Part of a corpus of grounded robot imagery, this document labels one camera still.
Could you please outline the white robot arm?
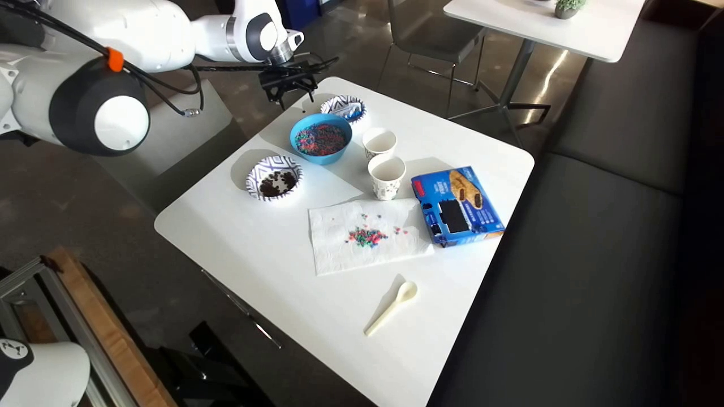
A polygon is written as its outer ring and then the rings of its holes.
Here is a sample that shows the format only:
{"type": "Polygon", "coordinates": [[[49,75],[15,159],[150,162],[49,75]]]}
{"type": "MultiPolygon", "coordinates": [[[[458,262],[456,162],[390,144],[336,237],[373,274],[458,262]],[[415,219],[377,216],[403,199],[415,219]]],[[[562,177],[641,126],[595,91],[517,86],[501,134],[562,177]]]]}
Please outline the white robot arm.
{"type": "Polygon", "coordinates": [[[304,35],[273,0],[232,0],[226,13],[191,19],[173,0],[0,0],[35,22],[35,45],[0,54],[0,134],[119,157],[150,131],[145,96],[172,91],[173,71],[255,71],[270,103],[311,93],[326,61],[299,52],[304,35]]]}

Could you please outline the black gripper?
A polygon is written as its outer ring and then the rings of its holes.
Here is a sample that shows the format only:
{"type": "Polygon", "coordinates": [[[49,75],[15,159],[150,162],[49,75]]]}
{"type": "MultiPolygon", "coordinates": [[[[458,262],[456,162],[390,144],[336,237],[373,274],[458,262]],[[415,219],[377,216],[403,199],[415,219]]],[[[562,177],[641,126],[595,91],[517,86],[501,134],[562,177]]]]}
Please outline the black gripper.
{"type": "Polygon", "coordinates": [[[318,60],[318,61],[300,60],[287,66],[269,66],[257,75],[257,81],[266,99],[282,106],[285,96],[292,91],[302,91],[308,96],[313,96],[317,78],[326,72],[331,63],[335,63],[335,56],[318,60]]]}

